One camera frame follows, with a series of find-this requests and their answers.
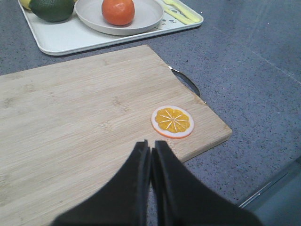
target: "wooden cutting board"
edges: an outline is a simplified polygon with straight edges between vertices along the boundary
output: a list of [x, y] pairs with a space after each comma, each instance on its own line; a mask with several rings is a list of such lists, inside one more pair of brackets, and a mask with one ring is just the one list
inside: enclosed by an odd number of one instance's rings
[[[151, 125], [162, 105], [188, 111], [193, 133]], [[0, 76], [0, 222], [46, 226], [117, 172], [137, 141], [166, 140], [186, 161], [231, 129], [148, 46]]]

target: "plastic tray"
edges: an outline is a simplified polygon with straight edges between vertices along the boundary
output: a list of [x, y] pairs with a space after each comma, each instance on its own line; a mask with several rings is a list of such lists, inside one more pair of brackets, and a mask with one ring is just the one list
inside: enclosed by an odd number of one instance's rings
[[[20, 3], [19, 5], [39, 49], [48, 55], [63, 56], [71, 53], [120, 44], [127, 41], [186, 30], [198, 27], [203, 23], [204, 19], [200, 14], [182, 2], [178, 0], [175, 1], [183, 5], [188, 10], [191, 10], [191, 12], [198, 16], [201, 21], [185, 25], [169, 14], [164, 13], [163, 19], [157, 27], [148, 32], [130, 36], [117, 36], [95, 31], [81, 22], [75, 12], [68, 21], [63, 23], [48, 23], [38, 18], [31, 11], [25, 10]], [[172, 6], [168, 7], [174, 12], [180, 13]]]

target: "green lime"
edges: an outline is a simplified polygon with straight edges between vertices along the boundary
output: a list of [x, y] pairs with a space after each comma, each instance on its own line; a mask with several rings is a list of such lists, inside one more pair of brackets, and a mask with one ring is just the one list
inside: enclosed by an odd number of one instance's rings
[[73, 12], [74, 0], [31, 0], [29, 8], [39, 18], [48, 22], [68, 19]]

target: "orange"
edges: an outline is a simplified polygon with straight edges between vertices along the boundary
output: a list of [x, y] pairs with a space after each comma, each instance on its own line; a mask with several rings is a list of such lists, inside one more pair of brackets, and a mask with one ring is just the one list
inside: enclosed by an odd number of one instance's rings
[[154, 129], [169, 138], [188, 136], [194, 128], [192, 116], [177, 106], [166, 105], [157, 108], [151, 116]]
[[110, 24], [129, 24], [135, 15], [134, 3], [132, 0], [103, 0], [102, 14]]

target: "speckled countertop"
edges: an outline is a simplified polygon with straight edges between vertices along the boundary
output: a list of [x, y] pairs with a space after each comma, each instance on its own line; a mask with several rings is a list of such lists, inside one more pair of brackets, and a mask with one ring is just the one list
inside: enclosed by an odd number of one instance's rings
[[187, 74], [202, 99], [232, 128], [227, 142], [185, 165], [209, 188], [239, 203], [301, 154], [301, 4], [182, 2], [204, 17], [199, 28], [54, 57], [38, 49], [17, 1], [0, 0], [0, 74], [149, 45]]

